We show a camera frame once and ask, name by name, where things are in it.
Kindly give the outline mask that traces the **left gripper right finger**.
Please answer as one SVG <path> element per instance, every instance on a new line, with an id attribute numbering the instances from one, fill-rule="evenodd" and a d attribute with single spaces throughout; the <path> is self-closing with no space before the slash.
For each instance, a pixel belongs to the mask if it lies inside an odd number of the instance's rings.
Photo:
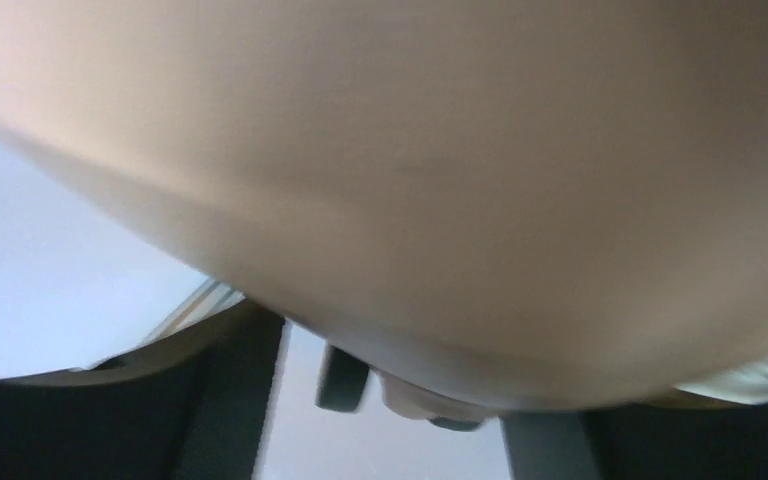
<path id="1" fill-rule="evenodd" d="M 768 403 L 523 412 L 502 430 L 514 479 L 768 479 Z"/>

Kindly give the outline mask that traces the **pink hard-shell suitcase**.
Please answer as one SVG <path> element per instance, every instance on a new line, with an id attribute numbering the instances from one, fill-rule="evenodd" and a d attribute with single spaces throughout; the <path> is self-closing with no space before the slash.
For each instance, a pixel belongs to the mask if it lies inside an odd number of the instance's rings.
<path id="1" fill-rule="evenodd" d="M 408 417 L 768 358 L 768 1 L 0 1 L 0 140 Z"/>

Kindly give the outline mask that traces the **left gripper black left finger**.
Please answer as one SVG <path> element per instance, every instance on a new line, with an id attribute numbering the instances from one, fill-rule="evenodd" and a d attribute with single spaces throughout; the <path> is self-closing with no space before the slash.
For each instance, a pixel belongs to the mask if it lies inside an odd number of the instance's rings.
<path id="1" fill-rule="evenodd" d="M 285 322 L 249 301 L 89 370 L 0 379 L 0 479 L 251 479 Z"/>

